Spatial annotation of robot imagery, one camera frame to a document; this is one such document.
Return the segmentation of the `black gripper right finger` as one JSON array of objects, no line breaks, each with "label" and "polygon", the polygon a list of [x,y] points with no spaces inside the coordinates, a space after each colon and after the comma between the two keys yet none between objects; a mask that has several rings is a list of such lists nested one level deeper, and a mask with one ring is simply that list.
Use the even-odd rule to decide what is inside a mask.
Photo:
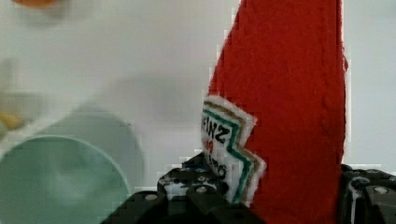
[{"label": "black gripper right finger", "polygon": [[396,224],[395,176],[343,164],[337,224]]}]

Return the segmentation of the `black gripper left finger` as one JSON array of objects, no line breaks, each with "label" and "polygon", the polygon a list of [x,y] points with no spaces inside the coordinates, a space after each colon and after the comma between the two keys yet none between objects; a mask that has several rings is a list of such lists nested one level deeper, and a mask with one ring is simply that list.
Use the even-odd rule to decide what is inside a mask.
[{"label": "black gripper left finger", "polygon": [[266,224],[241,203],[229,203],[224,166],[205,155],[181,163],[159,178],[155,190],[133,194],[100,224]]}]

